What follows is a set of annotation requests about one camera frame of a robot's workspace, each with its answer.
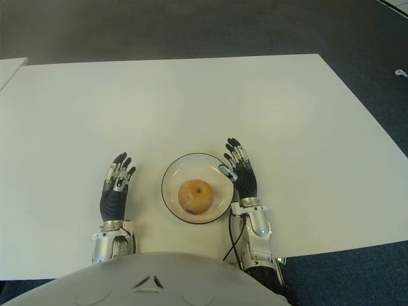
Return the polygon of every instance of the plate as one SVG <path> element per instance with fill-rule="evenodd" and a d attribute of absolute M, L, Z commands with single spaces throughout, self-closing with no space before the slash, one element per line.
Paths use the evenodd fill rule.
<path fill-rule="evenodd" d="M 191 153 L 176 159 L 166 170 L 161 182 L 161 195 L 164 204 L 179 219 L 193 224 L 212 222 L 222 216 L 230 207 L 234 187 L 218 166 L 223 164 L 218 158 L 205 153 Z M 188 181 L 199 179 L 211 185 L 214 199 L 211 207 L 204 213 L 187 213 L 179 203 L 179 188 Z"/>

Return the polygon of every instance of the gray floor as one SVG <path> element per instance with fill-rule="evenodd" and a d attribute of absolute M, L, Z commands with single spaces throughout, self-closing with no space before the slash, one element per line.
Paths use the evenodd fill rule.
<path fill-rule="evenodd" d="M 408 79 L 394 75 L 408 20 L 375 0 L 2 0 L 0 16 L 0 57 L 30 64 L 319 53 L 408 156 Z M 406 305 L 406 254 L 293 258 L 284 273 L 302 305 Z"/>

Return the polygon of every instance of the black cable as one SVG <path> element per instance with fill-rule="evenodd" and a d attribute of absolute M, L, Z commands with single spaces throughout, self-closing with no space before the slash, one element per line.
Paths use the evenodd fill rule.
<path fill-rule="evenodd" d="M 235 258 L 237 259 L 238 267 L 239 267 L 240 270 L 242 270 L 240 257 L 238 256 L 237 248 L 235 247 L 234 238 L 232 237 L 232 231 L 231 231 L 232 209 L 229 212 L 230 212 L 229 213 L 229 220 L 228 220 L 229 239 L 231 239 L 231 244 L 232 244 L 232 248 L 233 248 L 234 253 L 235 253 Z"/>
<path fill-rule="evenodd" d="M 235 240 L 234 244 L 231 246 L 231 248 L 228 250 L 227 254 L 225 254 L 224 258 L 222 259 L 222 261 L 224 261 L 225 259 L 227 259 L 228 255 L 230 255 L 230 252 L 233 250 L 234 246 L 237 245 L 238 241 L 240 240 L 242 233 L 244 232 L 244 228 L 245 228 L 245 219 L 244 222 L 242 223 L 242 228 L 241 228 L 241 232 L 240 235 L 238 236 L 238 238 Z"/>

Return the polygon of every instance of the white object on floor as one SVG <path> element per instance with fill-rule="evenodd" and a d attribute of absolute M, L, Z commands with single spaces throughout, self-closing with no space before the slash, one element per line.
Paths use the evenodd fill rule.
<path fill-rule="evenodd" d="M 0 103 L 0 278 L 91 264 L 106 171 L 126 151 L 140 251 L 221 259 L 227 215 L 168 211 L 161 179 L 190 152 L 245 147 L 276 257 L 408 239 L 408 160 L 316 54 L 24 66 Z"/>
<path fill-rule="evenodd" d="M 408 78 L 408 74 L 407 74 L 404 70 L 402 70 L 402 69 L 397 69 L 397 70 L 395 70 L 395 75 L 400 75 L 400 76 L 402 76 L 402 77 Z"/>
<path fill-rule="evenodd" d="M 18 59 L 0 59 L 0 91 L 11 80 L 19 67 L 26 63 L 27 58 L 21 57 Z"/>

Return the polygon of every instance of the yellow apple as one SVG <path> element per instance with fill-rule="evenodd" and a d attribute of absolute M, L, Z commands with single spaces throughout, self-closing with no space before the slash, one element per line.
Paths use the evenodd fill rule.
<path fill-rule="evenodd" d="M 214 194 L 211 186 L 203 180 L 188 180 L 178 190 L 178 202 L 189 214 L 198 215 L 206 212 L 211 204 Z"/>

